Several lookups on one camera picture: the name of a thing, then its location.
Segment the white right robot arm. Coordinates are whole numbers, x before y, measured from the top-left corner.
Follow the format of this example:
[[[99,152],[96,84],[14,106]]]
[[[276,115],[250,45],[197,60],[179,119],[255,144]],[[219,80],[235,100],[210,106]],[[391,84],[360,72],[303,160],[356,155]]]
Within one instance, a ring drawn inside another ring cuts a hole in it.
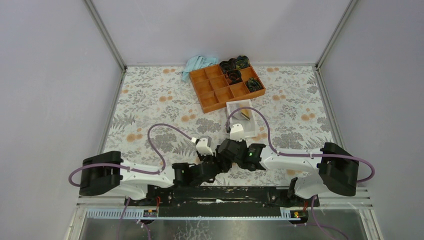
[[[290,182],[286,198],[293,206],[322,193],[353,197],[357,191],[359,161],[332,142],[322,148],[279,151],[263,143],[248,145],[244,140],[225,139],[216,147],[216,158],[251,172],[285,169],[306,173]]]

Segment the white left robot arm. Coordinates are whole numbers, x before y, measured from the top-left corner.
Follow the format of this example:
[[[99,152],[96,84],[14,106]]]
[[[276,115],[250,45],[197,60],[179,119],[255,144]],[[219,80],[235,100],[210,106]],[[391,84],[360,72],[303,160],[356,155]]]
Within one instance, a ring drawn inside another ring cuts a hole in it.
[[[216,158],[208,155],[200,164],[173,163],[161,169],[158,166],[129,162],[119,151],[110,151],[83,160],[79,195],[92,197],[104,194],[125,196],[148,206],[155,200],[151,186],[158,188],[198,187],[212,183],[222,171]]]

